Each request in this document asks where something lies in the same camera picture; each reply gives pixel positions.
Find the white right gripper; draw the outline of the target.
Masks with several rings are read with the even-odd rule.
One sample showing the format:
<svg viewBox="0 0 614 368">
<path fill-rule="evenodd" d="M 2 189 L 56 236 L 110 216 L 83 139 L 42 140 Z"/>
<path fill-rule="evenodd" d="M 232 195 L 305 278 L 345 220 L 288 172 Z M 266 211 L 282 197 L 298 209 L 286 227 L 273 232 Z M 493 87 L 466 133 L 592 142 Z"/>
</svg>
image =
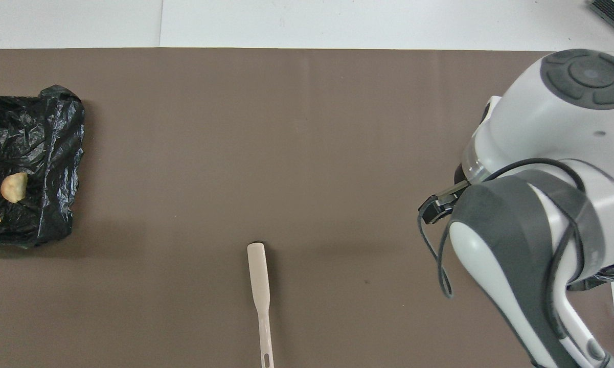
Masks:
<svg viewBox="0 0 614 368">
<path fill-rule="evenodd" d="M 478 138 L 486 139 L 501 139 L 503 131 L 501 131 L 500 121 L 496 120 L 495 112 L 499 106 L 501 96 L 491 96 L 485 105 L 484 115 L 478 126 Z M 430 195 L 420 206 L 420 218 L 425 224 L 434 224 L 440 219 L 447 217 L 452 213 L 463 192 L 470 186 L 466 180 L 457 182 L 454 186 Z"/>
</svg>

